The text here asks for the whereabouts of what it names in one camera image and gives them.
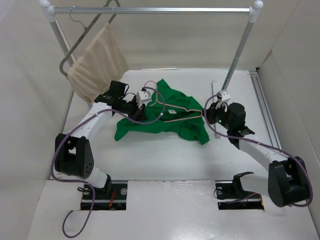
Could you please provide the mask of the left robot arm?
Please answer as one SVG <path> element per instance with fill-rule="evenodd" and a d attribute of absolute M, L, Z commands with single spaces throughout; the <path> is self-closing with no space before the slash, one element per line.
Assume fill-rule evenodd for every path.
<path fill-rule="evenodd" d="M 126 94 L 125 83 L 112 81 L 109 89 L 95 98 L 76 129 L 67 134 L 60 133 L 55 139 L 53 170 L 90 184 L 95 194 L 103 199 L 111 194 L 112 181 L 95 166 L 90 141 L 115 113 L 127 115 L 134 121 L 147 118 L 145 108 L 151 94 L 142 89 L 130 101 L 124 99 Z"/>

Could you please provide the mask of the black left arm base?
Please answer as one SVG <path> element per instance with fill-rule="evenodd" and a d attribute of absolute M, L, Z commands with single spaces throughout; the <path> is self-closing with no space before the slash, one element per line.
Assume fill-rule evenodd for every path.
<path fill-rule="evenodd" d="M 125 211 L 127 208 L 128 181 L 113 180 L 110 193 L 101 189 L 95 189 L 95 200 L 93 211 Z M 80 209 L 89 210 L 93 200 L 92 190 L 87 184 L 78 187 L 77 190 L 82 193 Z"/>

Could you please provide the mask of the pink wire hanger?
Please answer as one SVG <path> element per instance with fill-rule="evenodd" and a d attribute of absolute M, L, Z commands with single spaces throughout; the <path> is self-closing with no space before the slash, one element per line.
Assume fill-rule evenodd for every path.
<path fill-rule="evenodd" d="M 160 115 L 162 116 L 166 110 L 166 107 L 169 107 L 169 113 L 173 112 L 175 110 L 182 110 L 188 114 L 190 113 L 198 113 L 197 116 L 184 116 L 184 117 L 180 117 L 180 118 L 176 118 L 176 119 L 172 119 L 172 120 L 167 120 L 165 121 L 166 123 L 173 123 L 173 122 L 181 122 L 181 121 L 186 121 L 186 120 L 192 120 L 192 119 L 199 119 L 203 116 L 203 112 L 200 109 L 187 109 L 185 107 L 182 106 L 178 106 L 178 105 L 172 105 L 172 104 L 168 104 L 165 103 L 164 98 L 162 99 L 162 101 L 159 101 L 159 97 L 161 97 L 162 95 L 160 94 L 160 92 L 158 91 L 158 85 L 155 81 L 149 80 L 147 81 L 144 86 L 144 89 L 148 89 L 148 90 L 152 90 L 155 93 L 155 100 L 153 101 L 153 103 L 150 103 L 149 106 L 155 106 L 155 105 L 161 105 L 164 107 L 164 109 L 161 111 Z"/>

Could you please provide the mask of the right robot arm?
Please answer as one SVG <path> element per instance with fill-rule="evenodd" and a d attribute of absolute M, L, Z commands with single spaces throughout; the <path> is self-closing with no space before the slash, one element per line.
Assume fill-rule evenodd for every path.
<path fill-rule="evenodd" d="M 253 178 L 253 172 L 233 177 L 231 191 L 237 197 L 248 192 L 268 195 L 277 207 L 307 207 L 313 201 L 313 188 L 304 161 L 277 147 L 262 143 L 255 132 L 246 126 L 245 107 L 240 103 L 222 101 L 205 104 L 204 119 L 209 127 L 219 124 L 227 138 L 238 150 L 248 154 L 266 171 L 267 178 Z"/>

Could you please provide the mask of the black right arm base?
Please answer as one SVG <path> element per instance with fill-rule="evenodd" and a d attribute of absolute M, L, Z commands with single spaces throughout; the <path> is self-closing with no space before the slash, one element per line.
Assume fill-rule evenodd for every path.
<path fill-rule="evenodd" d="M 262 196 L 256 192 L 243 190 L 232 180 L 216 181 L 214 197 L 218 210 L 264 210 Z"/>

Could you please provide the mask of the green t shirt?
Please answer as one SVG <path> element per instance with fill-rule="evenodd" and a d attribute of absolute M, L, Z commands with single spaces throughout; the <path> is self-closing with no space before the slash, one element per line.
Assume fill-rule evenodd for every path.
<path fill-rule="evenodd" d="M 203 112 L 204 108 L 198 101 L 183 92 L 171 88 L 164 79 L 157 82 L 157 90 L 164 98 L 164 102 L 170 105 L 180 106 L 186 109 L 199 109 Z M 156 104 L 150 107 L 154 102 L 156 93 L 152 94 L 152 101 L 145 107 L 147 122 L 155 120 L 164 109 L 162 105 Z M 128 132 L 142 132 L 150 134 L 159 134 L 162 132 L 176 133 L 180 138 L 187 141 L 198 141 L 201 145 L 209 142 L 209 135 L 205 129 L 203 117 L 197 119 L 183 120 L 178 122 L 166 122 L 168 120 L 179 119 L 188 116 L 197 116 L 197 112 L 187 113 L 183 110 L 176 109 L 169 112 L 169 107 L 165 108 L 165 112 L 159 120 L 152 124 L 136 124 L 124 118 L 116 125 L 114 140 L 119 141 Z"/>

